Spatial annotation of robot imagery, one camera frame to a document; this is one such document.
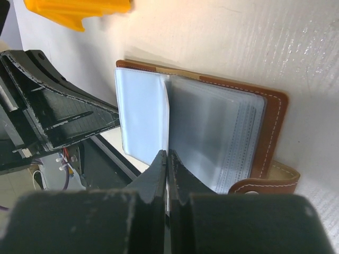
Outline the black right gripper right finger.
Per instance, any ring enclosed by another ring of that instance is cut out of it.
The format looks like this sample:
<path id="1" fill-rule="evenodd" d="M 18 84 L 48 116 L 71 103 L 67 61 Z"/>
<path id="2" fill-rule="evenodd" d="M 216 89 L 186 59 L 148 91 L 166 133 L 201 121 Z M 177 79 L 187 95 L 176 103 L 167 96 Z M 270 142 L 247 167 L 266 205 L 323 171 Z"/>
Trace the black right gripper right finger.
<path id="1" fill-rule="evenodd" d="M 172 253 L 333 253 L 318 214 L 294 194 L 213 192 L 168 153 Z"/>

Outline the brown leather card holder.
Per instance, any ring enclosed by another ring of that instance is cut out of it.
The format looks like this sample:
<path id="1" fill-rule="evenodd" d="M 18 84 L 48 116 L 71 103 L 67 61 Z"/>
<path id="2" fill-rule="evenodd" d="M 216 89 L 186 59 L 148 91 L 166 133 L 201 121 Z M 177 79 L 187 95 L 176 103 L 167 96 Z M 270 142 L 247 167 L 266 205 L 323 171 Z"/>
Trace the brown leather card holder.
<path id="1" fill-rule="evenodd" d="M 273 159 L 280 90 L 133 60 L 114 71 L 124 152 L 150 165 L 174 150 L 218 194 L 291 194 L 300 174 Z"/>

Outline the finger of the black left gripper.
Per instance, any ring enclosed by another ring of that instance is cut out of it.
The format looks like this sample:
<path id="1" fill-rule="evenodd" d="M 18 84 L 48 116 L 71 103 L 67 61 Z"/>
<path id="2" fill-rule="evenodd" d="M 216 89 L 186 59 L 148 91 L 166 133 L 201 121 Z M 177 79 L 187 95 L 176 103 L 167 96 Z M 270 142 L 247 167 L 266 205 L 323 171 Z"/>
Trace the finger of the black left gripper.
<path id="1" fill-rule="evenodd" d="M 52 152 L 119 125 L 117 107 L 67 81 L 41 50 L 1 52 L 1 136 L 8 151 Z"/>

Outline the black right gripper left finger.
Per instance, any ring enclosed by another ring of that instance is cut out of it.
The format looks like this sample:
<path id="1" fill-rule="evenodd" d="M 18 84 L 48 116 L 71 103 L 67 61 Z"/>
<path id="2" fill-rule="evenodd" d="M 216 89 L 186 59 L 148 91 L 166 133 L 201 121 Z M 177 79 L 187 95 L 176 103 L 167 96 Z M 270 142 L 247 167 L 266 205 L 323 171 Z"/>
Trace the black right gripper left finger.
<path id="1" fill-rule="evenodd" d="M 1 230 L 1 253 L 163 253 L 167 153 L 122 189 L 22 196 Z"/>

